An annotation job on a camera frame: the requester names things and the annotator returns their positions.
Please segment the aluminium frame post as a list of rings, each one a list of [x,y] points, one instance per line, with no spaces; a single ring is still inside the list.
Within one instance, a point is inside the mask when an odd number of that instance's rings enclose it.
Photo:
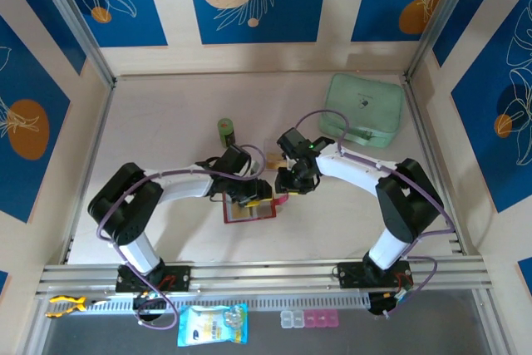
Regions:
[[[98,76],[112,91],[116,85],[116,77],[106,62],[100,47],[88,27],[85,18],[74,0],[52,0],[62,19],[81,46],[88,60],[94,66]]]
[[[425,59],[425,56],[433,48],[459,1],[460,0],[440,0],[438,2],[435,11],[427,23],[426,30],[421,35],[420,41],[408,67],[404,71],[404,77],[407,83],[412,82],[413,77],[416,75],[417,70]]]

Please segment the blue plastic snack bag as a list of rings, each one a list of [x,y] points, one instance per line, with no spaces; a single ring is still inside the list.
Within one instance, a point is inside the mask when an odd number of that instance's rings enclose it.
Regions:
[[[225,342],[247,344],[248,340],[249,308],[245,303],[180,309],[178,348]]]

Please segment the mint green zip pouch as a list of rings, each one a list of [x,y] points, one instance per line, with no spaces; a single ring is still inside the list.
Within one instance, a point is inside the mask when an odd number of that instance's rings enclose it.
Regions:
[[[319,129],[340,137],[348,122],[347,141],[386,148],[399,131],[403,102],[397,84],[338,73],[326,92]]]

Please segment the white and pink pill organizer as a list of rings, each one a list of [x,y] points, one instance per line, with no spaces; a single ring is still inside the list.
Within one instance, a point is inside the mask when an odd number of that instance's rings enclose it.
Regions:
[[[290,328],[337,328],[339,317],[337,310],[283,310],[280,324],[284,329]]]

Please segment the aluminium table edge rail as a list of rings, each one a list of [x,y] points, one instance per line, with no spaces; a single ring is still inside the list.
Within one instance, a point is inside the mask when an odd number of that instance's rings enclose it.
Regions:
[[[421,142],[422,152],[427,163],[427,174],[430,176],[433,185],[439,193],[447,214],[455,224],[455,232],[451,234],[451,238],[449,239],[451,252],[453,254],[467,255],[467,245],[464,244],[464,240],[462,239],[461,227],[458,224],[459,220],[456,216],[456,210],[451,199],[451,194],[444,179],[441,162],[438,159],[437,141],[433,129],[431,128],[429,117],[426,112],[421,109],[421,103],[417,99],[411,84],[408,81],[404,81],[402,86],[406,95],[406,103],[411,113],[411,118]]]
[[[83,213],[83,205],[84,200],[86,198],[86,192],[90,183],[92,171],[94,169],[94,164],[96,162],[96,156],[101,143],[101,137],[103,135],[105,124],[110,112],[114,91],[116,89],[116,83],[117,80],[114,80],[111,83],[109,91],[106,94],[100,115],[96,120],[94,132],[91,136],[91,142],[86,152],[86,157],[84,159],[83,164],[81,165],[81,183],[76,189],[76,194],[74,195],[75,202],[72,208],[72,212],[67,220],[68,224],[66,226],[66,233],[62,242],[61,252],[58,255],[59,265],[66,264],[71,253],[71,246],[75,238],[76,228],[78,226],[80,215]]]

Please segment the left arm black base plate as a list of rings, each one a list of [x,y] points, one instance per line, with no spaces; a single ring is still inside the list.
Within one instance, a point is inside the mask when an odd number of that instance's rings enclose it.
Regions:
[[[140,276],[163,292],[187,292],[190,285],[191,267],[161,264],[148,274]],[[116,279],[117,293],[140,293],[149,291],[150,287],[141,280],[128,266],[118,268]]]

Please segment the yellow handled pliers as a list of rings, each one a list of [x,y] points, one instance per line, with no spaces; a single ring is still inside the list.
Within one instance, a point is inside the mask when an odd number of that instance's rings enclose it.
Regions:
[[[48,303],[53,306],[53,310],[46,312],[47,318],[61,318],[69,313],[85,312],[89,307],[102,305],[109,302],[108,298],[88,298],[85,296],[73,297],[68,295],[57,295],[51,297]]]

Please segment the aluminium mounting rail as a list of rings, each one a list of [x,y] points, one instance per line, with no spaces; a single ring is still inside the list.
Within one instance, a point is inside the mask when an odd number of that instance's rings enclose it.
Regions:
[[[243,263],[179,262],[171,266],[191,267],[187,292],[178,296],[221,294],[338,293],[337,265],[340,259]],[[426,290],[491,289],[494,287],[480,256],[410,256],[407,258],[415,286],[426,282]],[[42,271],[36,295],[81,295],[134,297],[139,293],[117,293],[117,264],[48,265]]]

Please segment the grey metal sheet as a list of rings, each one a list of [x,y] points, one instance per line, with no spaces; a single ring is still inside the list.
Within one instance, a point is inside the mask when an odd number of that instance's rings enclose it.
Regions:
[[[247,344],[180,348],[174,330],[151,331],[126,315],[52,322],[41,355],[491,355],[471,294],[425,291],[388,320],[341,309],[336,328],[283,329],[280,314],[252,312]]]

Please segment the red leather card holder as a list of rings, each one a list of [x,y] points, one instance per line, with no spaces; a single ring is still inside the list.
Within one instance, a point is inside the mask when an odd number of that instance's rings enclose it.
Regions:
[[[223,211],[224,211],[224,223],[225,224],[234,224],[234,223],[243,223],[251,222],[256,220],[263,219],[273,219],[277,216],[277,208],[289,199],[289,195],[281,195],[278,198],[274,197],[274,200],[271,202],[260,202],[260,205],[250,209],[251,216],[249,219],[240,220],[240,221],[231,221],[228,219],[228,211],[231,205],[238,205],[239,203],[233,202],[227,194],[223,194]]]

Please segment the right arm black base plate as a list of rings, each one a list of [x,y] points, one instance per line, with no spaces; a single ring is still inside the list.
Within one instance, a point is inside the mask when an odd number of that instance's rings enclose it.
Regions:
[[[407,261],[396,261],[389,269],[363,262],[342,262],[336,267],[341,288],[411,288],[413,278]]]

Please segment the gold VIP card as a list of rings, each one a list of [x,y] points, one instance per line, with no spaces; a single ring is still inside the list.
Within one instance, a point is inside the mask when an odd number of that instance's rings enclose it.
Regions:
[[[269,152],[266,155],[266,169],[277,170],[278,168],[286,168],[288,162],[282,153]]]

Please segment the green cylindrical bottle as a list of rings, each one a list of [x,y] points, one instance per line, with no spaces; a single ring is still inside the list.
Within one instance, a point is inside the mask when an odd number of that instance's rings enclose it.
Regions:
[[[236,143],[234,124],[229,118],[222,118],[217,123],[219,138],[224,148]]]

